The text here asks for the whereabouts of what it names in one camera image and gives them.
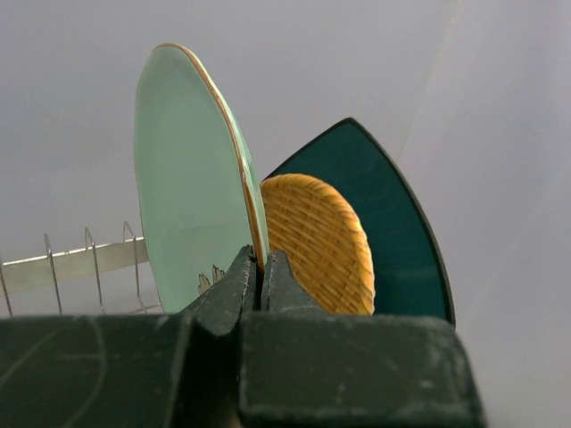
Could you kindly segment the light green floral plate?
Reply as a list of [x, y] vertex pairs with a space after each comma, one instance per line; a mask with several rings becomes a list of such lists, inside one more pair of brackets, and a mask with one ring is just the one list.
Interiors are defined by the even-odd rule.
[[269, 257], [259, 179], [243, 133], [198, 56], [165, 43], [137, 82], [134, 157], [145, 246], [162, 309], [176, 313], [249, 247]]

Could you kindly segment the woven bamboo round plate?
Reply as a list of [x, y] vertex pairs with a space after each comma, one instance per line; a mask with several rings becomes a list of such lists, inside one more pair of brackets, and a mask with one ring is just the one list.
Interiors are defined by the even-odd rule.
[[294, 277], [326, 311], [371, 316], [372, 252], [360, 218], [330, 184], [301, 173], [261, 183], [270, 248], [286, 253]]

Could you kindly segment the dark teal square plate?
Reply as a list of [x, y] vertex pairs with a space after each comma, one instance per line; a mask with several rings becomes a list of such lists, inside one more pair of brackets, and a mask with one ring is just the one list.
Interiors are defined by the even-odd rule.
[[313, 138], [270, 175], [302, 173], [333, 186], [360, 218], [375, 272], [375, 312], [456, 323], [434, 232], [396, 163], [356, 119]]

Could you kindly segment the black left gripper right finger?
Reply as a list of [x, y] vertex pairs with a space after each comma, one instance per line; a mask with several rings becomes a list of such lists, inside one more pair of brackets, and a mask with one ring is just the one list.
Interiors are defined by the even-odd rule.
[[272, 251], [261, 287], [261, 311], [286, 315], [325, 315], [326, 311], [294, 277], [285, 251]]

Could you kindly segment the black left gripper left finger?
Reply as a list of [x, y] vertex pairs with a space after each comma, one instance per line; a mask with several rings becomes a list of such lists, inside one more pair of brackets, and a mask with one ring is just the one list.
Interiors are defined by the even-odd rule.
[[256, 308], [256, 294], [256, 258], [252, 246], [245, 245], [226, 274], [181, 313], [190, 316], [212, 335], [228, 335], [244, 312]]

